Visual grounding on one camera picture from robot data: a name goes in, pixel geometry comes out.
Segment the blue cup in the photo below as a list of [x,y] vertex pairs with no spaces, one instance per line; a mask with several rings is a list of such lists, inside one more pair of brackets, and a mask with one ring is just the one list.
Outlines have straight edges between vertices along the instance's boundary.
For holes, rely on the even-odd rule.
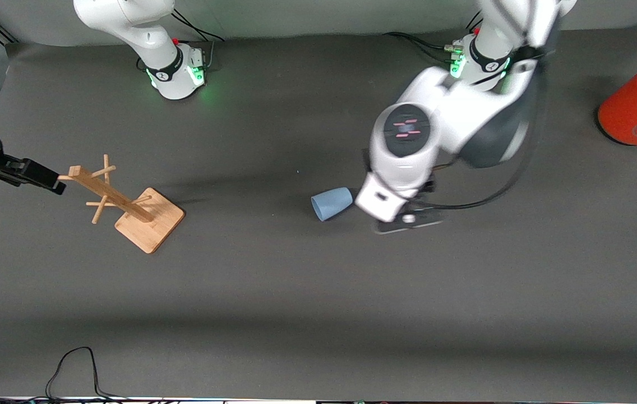
[[337,187],[331,191],[311,197],[311,205],[319,220],[326,222],[329,218],[343,212],[354,202],[354,197],[347,187]]

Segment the table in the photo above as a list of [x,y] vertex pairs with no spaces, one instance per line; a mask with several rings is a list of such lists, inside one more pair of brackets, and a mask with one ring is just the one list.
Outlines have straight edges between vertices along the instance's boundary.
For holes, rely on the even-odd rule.
[[[459,33],[438,33],[438,43]],[[0,94],[8,153],[101,168],[186,211],[144,255],[84,206],[0,182],[0,394],[38,394],[90,345],[132,396],[637,402],[637,148],[593,111],[637,72],[637,27],[567,31],[521,181],[441,225],[378,236],[309,196],[363,181],[377,115],[430,65],[389,36],[216,44],[208,85],[162,99],[126,46],[22,44]],[[441,171],[433,200],[498,189]],[[91,393],[76,357],[56,394]]]

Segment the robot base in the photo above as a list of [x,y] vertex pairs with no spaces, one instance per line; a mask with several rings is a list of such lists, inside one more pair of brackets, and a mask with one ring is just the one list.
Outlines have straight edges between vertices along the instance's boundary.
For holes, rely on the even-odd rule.
[[188,44],[178,44],[177,48],[183,53],[183,65],[173,75],[171,80],[160,81],[152,77],[152,86],[159,91],[165,99],[180,100],[189,97],[196,89],[204,84],[204,57],[201,49],[195,49]]
[[[461,39],[456,39],[455,41],[453,41],[453,45],[463,46],[464,49],[468,49],[470,43],[473,41],[473,39],[475,39],[475,37],[475,34],[468,34]],[[498,63],[495,63],[496,68],[494,71],[484,72],[483,67],[481,67],[481,65],[478,64],[478,62],[475,61],[472,56],[470,56],[470,52],[465,52],[465,60],[462,62],[462,65],[458,67],[458,72],[452,72],[452,74],[454,76],[455,74],[458,74],[458,78],[464,80],[465,82],[479,82],[481,80],[485,80],[491,76],[494,76],[490,80],[481,82],[477,85],[473,85],[473,89],[477,91],[488,91],[493,89],[493,87],[498,84],[500,79],[503,78],[500,74],[496,76],[496,73],[504,71],[508,63],[509,60],[503,63],[502,66],[498,66]]]

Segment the wooden peg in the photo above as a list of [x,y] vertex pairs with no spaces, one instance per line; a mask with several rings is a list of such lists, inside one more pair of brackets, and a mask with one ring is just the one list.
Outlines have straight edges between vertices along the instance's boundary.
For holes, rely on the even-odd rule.
[[111,171],[114,171],[115,169],[117,169],[117,166],[109,166],[103,169],[100,169],[99,171],[95,171],[92,173],[92,178],[96,178],[101,176],[102,174],[104,175],[104,179],[106,181],[107,179],[107,174],[109,174]]
[[[109,168],[109,154],[104,155],[104,168]],[[109,185],[109,172],[104,174],[104,182]]]
[[101,213],[104,210],[104,206],[107,203],[107,199],[109,199],[108,196],[104,195],[103,197],[101,197],[101,202],[99,202],[99,207],[96,208],[96,213],[95,216],[92,218],[92,224],[97,224],[99,223],[99,217],[101,216]]

